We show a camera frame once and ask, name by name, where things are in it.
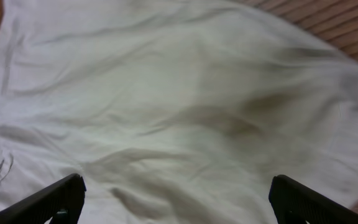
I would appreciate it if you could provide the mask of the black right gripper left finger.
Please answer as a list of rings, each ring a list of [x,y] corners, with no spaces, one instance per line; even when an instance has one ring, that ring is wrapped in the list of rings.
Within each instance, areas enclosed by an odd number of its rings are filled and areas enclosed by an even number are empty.
[[[77,224],[85,192],[82,176],[70,174],[0,211],[0,224]]]

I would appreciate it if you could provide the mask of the beige khaki shorts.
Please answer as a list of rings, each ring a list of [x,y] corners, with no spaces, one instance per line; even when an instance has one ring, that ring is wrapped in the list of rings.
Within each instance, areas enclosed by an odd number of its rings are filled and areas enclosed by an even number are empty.
[[[5,1],[0,211],[63,177],[81,223],[275,223],[284,174],[358,201],[358,63],[232,1]]]

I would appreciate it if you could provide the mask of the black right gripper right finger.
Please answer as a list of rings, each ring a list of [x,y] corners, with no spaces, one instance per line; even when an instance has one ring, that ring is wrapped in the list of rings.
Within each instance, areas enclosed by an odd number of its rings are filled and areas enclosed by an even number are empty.
[[[358,214],[301,183],[278,175],[268,200],[278,224],[358,224]]]

